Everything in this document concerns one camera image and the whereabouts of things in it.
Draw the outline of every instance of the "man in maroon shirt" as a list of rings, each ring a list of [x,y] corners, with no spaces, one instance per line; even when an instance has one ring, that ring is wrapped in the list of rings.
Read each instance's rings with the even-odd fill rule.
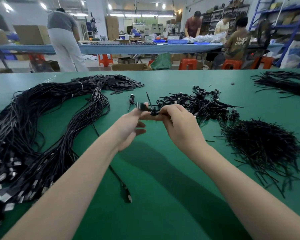
[[[200,29],[202,24],[202,20],[200,19],[200,17],[201,17],[201,12],[196,11],[192,17],[187,19],[184,28],[184,33],[186,37],[195,38],[200,34]]]

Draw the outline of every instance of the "worker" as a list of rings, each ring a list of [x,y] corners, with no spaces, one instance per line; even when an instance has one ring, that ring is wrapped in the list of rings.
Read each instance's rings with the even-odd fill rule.
[[[80,37],[76,21],[63,8],[49,14],[48,34],[58,62],[65,72],[75,72],[76,68],[78,72],[89,71],[77,43]]]
[[[300,216],[208,145],[195,116],[180,104],[164,106],[157,116],[136,108],[121,116],[2,240],[71,240],[113,157],[146,132],[140,120],[163,122],[172,142],[212,179],[254,240],[300,240]]]
[[[229,31],[229,22],[231,18],[232,18],[231,13],[225,14],[223,19],[216,24],[216,27],[214,29],[214,34],[216,35],[219,33],[226,32],[225,36],[227,37]]]
[[[136,27],[133,27],[133,29],[131,30],[130,34],[135,34],[138,33],[138,31],[136,30]]]
[[[202,20],[200,19],[201,12],[196,11],[194,15],[187,19],[184,28],[184,34],[186,37],[195,38],[200,34]]]
[[[241,17],[236,22],[236,31],[224,43],[228,48],[223,54],[217,55],[213,60],[213,68],[217,68],[227,60],[242,60],[244,52],[250,42],[251,34],[246,30],[248,17]]]

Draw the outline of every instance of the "person in gray shirt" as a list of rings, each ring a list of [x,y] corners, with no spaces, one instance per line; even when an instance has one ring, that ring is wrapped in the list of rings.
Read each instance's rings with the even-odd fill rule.
[[[58,56],[59,65],[65,72],[89,71],[77,43],[80,37],[76,21],[71,15],[65,13],[63,8],[58,8],[56,12],[49,14],[48,34]]]

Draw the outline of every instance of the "blue tablecloth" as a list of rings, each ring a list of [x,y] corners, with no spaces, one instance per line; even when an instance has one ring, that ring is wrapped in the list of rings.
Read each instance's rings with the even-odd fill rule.
[[[283,44],[270,44],[268,50],[280,50]],[[196,44],[156,44],[156,45],[79,45],[82,54],[161,54],[170,52],[178,53],[199,53],[222,48],[222,44],[196,45]],[[55,54],[51,44],[46,45],[0,45],[0,50],[12,50],[21,52],[37,52]]]

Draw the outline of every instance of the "green tabletop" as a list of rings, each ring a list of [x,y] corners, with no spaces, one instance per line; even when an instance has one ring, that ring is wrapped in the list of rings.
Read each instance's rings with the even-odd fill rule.
[[[221,102],[243,106],[238,109],[241,119],[260,117],[269,123],[277,122],[286,130],[298,133],[300,139],[300,97],[279,98],[282,94],[273,90],[255,93],[259,88],[254,87],[250,77],[260,70],[0,74],[0,108],[10,102],[14,92],[46,80],[68,82],[76,77],[118,73],[145,86],[118,95],[104,91],[111,110],[95,122],[99,133],[127,112],[131,93],[136,96],[135,101],[144,102],[147,91],[155,103],[158,97],[191,93],[192,86],[199,85],[207,90],[219,89]],[[72,115],[86,103],[86,97],[70,99],[61,109],[39,119],[39,131],[47,139],[46,148],[65,132]],[[111,163],[126,183],[133,202],[124,201],[119,181],[108,170],[73,239],[250,239],[214,183],[172,143],[164,125],[154,121],[145,124],[147,133],[137,137]],[[232,148],[224,139],[214,137],[221,134],[216,121],[206,122],[202,131],[207,140],[215,141],[209,142],[210,145],[233,165],[238,165],[231,154]],[[93,128],[88,126],[75,139],[74,151],[82,154],[96,138]],[[251,167],[244,165],[240,169],[259,183]],[[285,193],[286,199],[274,186],[268,190],[300,215],[300,181],[294,182],[292,191]],[[31,203],[19,204],[6,213],[0,237],[30,206]]]

